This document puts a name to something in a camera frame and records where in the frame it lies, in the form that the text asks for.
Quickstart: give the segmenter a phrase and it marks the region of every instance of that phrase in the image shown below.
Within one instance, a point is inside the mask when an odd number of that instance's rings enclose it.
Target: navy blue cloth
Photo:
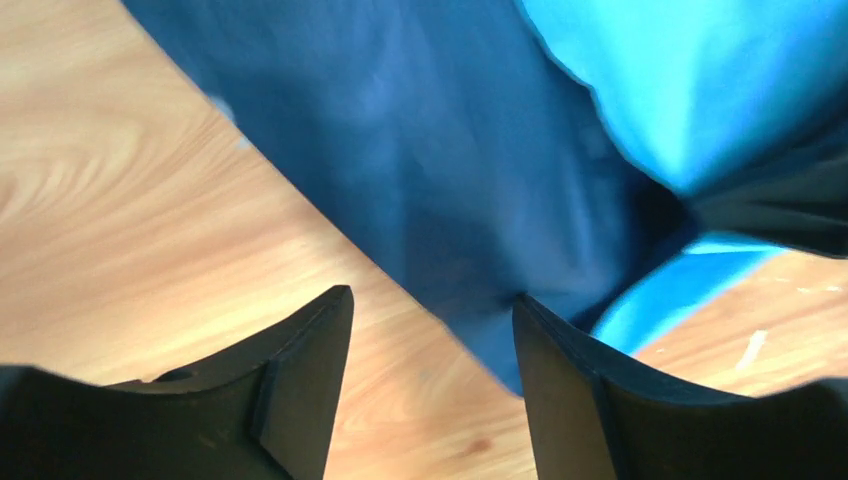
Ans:
[[[124,3],[514,392],[517,294],[590,330],[697,235],[512,0]]]

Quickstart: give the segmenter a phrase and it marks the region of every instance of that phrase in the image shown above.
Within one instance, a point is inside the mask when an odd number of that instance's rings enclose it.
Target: wood grain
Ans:
[[[240,146],[117,2],[0,12],[0,362],[153,378],[350,284],[327,478],[535,478],[522,402]],[[737,391],[844,370],[846,299],[820,287],[848,275],[799,258],[775,264],[797,283],[761,273],[643,358]],[[761,358],[729,375],[760,327]]]

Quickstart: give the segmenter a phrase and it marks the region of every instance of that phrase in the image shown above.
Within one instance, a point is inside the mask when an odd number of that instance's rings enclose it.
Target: light blue fabric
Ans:
[[[848,80],[848,0],[523,0],[550,53],[593,90],[628,160],[683,197],[739,169]],[[708,235],[594,332],[628,353],[780,249]]]

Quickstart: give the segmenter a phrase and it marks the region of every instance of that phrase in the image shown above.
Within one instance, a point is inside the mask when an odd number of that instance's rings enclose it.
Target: wooden table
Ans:
[[[521,400],[240,142],[118,2],[0,12],[0,362],[150,379],[349,284],[327,478],[535,478]],[[748,393],[846,373],[846,264],[768,268],[643,358]],[[734,369],[762,328],[761,360]]]

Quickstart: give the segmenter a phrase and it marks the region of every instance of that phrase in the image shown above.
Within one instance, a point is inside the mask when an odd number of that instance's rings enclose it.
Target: wooden surface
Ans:
[[[117,2],[0,12],[0,363],[153,378],[350,284],[327,478],[535,478],[522,402],[240,144]],[[746,393],[846,374],[841,288],[846,264],[779,259],[643,358]],[[758,359],[735,369],[757,329]]]

